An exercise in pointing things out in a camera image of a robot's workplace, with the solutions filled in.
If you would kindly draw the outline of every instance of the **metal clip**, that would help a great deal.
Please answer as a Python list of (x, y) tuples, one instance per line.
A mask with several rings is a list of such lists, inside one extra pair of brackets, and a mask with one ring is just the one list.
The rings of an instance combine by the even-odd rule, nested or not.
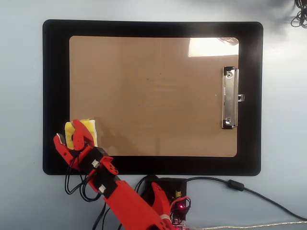
[(225, 129), (232, 129), (238, 126), (238, 102), (242, 102), (245, 99), (243, 94), (238, 94), (238, 80), (238, 69), (224, 67), (222, 128)]

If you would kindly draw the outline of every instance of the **gray table surface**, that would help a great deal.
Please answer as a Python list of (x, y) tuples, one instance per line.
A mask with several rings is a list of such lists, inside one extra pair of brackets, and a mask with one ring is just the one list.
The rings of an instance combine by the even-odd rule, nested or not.
[[(297, 11), (293, 0), (1, 0), (0, 229), (91, 229), (103, 203), (66, 195), (64, 176), (42, 170), (42, 24), (47, 19), (261, 22), (262, 170), (255, 177), (232, 179), (307, 216), (307, 29), (290, 26), (289, 16)], [(122, 178), (135, 185), (141, 176)], [(192, 226), (296, 220), (251, 194), (214, 182), (191, 182), (188, 195)], [(105, 229), (117, 224), (110, 213)]]

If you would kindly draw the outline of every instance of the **robotic hand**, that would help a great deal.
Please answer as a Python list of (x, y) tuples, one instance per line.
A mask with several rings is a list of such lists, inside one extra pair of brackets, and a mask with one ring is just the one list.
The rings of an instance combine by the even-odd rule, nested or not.
[(79, 120), (72, 121), (74, 150), (66, 147), (65, 138), (56, 134), (53, 138), (57, 151), (67, 164), (85, 172), (87, 182), (97, 193), (104, 196), (105, 202), (126, 230), (175, 230), (170, 219), (170, 205), (163, 189), (152, 183), (155, 196), (149, 206), (126, 181), (118, 178), (118, 170), (102, 148), (94, 146), (89, 130)]

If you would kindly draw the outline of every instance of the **black cable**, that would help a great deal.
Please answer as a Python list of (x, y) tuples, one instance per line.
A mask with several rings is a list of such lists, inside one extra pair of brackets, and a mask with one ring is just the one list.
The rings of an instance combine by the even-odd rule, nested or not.
[(186, 183), (186, 182), (194, 181), (194, 180), (211, 180), (211, 181), (222, 182), (222, 183), (225, 183), (225, 184), (228, 183), (227, 181), (219, 179), (219, 178), (214, 178), (214, 177), (209, 177), (209, 176), (197, 176), (197, 177), (191, 177), (191, 178), (186, 179), (185, 181), (183, 181), (181, 183), (181, 185)]
[(79, 183), (78, 185), (76, 185), (72, 190), (69, 189), (69, 180), (70, 180), (70, 175), (71, 175), (71, 166), (72, 164), (76, 161), (77, 157), (75, 157), (71, 163), (69, 164), (69, 166), (67, 167), (66, 170), (66, 174), (65, 174), (65, 192), (68, 195), (73, 194), (82, 184), (84, 184), (84, 181), (81, 181), (81, 183)]
[(96, 197), (94, 198), (89, 198), (87, 195), (86, 195), (86, 186), (88, 184), (88, 182), (90, 181), (91, 178), (93, 178), (94, 176), (96, 175), (96, 173), (94, 173), (93, 175), (91, 175), (90, 177), (86, 178), (86, 182), (84, 184), (82, 184), (82, 186), (79, 188), (79, 192), (80, 192), (80, 195), (82, 197), (83, 200), (85, 200), (86, 202), (93, 202), (93, 201), (96, 201), (98, 200), (100, 197), (101, 197), (101, 194), (98, 193)]
[(137, 193), (139, 193), (139, 189), (140, 189), (141, 184), (143, 183), (143, 181), (144, 181), (146, 178), (151, 177), (151, 176), (153, 176), (153, 175), (150, 174), (150, 175), (144, 176), (142, 179), (140, 179), (140, 181), (136, 184), (134, 190), (135, 190)]
[[(84, 177), (84, 179), (82, 178), (82, 175), (81, 175), (81, 171), (80, 171), (80, 162), (79, 162), (79, 154), (78, 154), (78, 172), (79, 172), (79, 176), (81, 178), (81, 182), (83, 182), (84, 180), (86, 180), (86, 177), (87, 175)], [(90, 202), (89, 199), (86, 197), (85, 192), (83, 192), (83, 186), (80, 186), (79, 187), (79, 193), (80, 193), (80, 196), (82, 197), (83, 200), (87, 201), (87, 202)]]
[(268, 202), (270, 202), (271, 204), (279, 207), (280, 209), (282, 209), (283, 211), (285, 211), (286, 213), (290, 214), (291, 216), (293, 217), (296, 217), (300, 220), (303, 220), (303, 221), (307, 221), (307, 218), (305, 217), (301, 217), (293, 212), (291, 212), (290, 210), (286, 209), (284, 206), (278, 204), (277, 202), (265, 197), (264, 195), (261, 195), (260, 193), (257, 193), (251, 189), (248, 189), (248, 188), (245, 188), (244, 187), (244, 184), (242, 183), (239, 183), (239, 182), (236, 182), (236, 181), (233, 181), (233, 180), (228, 180), (228, 181), (225, 181), (225, 180), (222, 180), (222, 179), (219, 179), (219, 178), (214, 178), (214, 177), (209, 177), (209, 176), (199, 176), (199, 177), (192, 177), (192, 178), (189, 178), (189, 179), (186, 179), (185, 181), (182, 182), (182, 184), (188, 182), (188, 181), (193, 181), (193, 180), (212, 180), (212, 181), (218, 181), (218, 182), (221, 182), (221, 183), (224, 183), (224, 184), (227, 184), (228, 187), (230, 188), (233, 188), (233, 189), (236, 189), (238, 191), (248, 191)]
[(95, 221), (95, 223), (94, 223), (94, 225), (93, 225), (93, 227), (92, 227), (92, 230), (95, 230), (95, 229), (96, 229), (96, 227), (97, 227), (99, 221), (101, 220), (102, 216), (103, 216), (104, 213), (105, 213), (105, 210), (106, 210), (106, 203), (105, 203), (104, 207), (102, 208), (101, 212), (99, 213), (99, 216), (97, 217), (97, 219), (96, 219), (96, 221)]
[(293, 27), (307, 28), (307, 0), (295, 0), (296, 6), (300, 9), (296, 17), (291, 21)]
[(107, 212), (110, 211), (110, 208), (106, 211), (105, 215), (104, 215), (104, 218), (102, 219), (102, 227), (101, 227), (101, 230), (104, 230), (104, 225), (105, 225), (105, 218), (106, 218), (106, 215), (107, 215)]
[(285, 211), (286, 213), (290, 214), (290, 215), (293, 216), (293, 217), (296, 217), (296, 218), (298, 218), (298, 219), (307, 221), (307, 218), (304, 218), (304, 217), (301, 217), (301, 216), (299, 216), (299, 215), (297, 215), (297, 214), (294, 214), (294, 213), (291, 212), (290, 210), (286, 209), (284, 206), (282, 206), (282, 205), (276, 203), (275, 201), (273, 201), (273, 200), (271, 200), (271, 199), (269, 199), (269, 198), (267, 198), (267, 197), (265, 197), (265, 196), (263, 196), (263, 195), (261, 195), (261, 194), (255, 192), (255, 191), (253, 191), (253, 190), (251, 190), (251, 189), (244, 188), (244, 190), (245, 190), (245, 191), (248, 191), (248, 192), (250, 192), (250, 193), (252, 193), (252, 194), (254, 194), (254, 195), (256, 195), (256, 196), (258, 196), (258, 197), (260, 197), (260, 198), (262, 198), (262, 199), (264, 199), (264, 200), (266, 200), (266, 201), (268, 201), (268, 202), (270, 202), (271, 204), (274, 204), (275, 206), (281, 208), (283, 211)]

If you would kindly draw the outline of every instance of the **brown clipboard board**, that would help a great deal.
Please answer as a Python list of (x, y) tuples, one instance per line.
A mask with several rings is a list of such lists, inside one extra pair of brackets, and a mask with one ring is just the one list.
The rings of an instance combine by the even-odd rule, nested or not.
[(69, 47), (70, 120), (94, 119), (109, 155), (236, 155), (237, 129), (222, 128), (236, 38), (73, 36)]

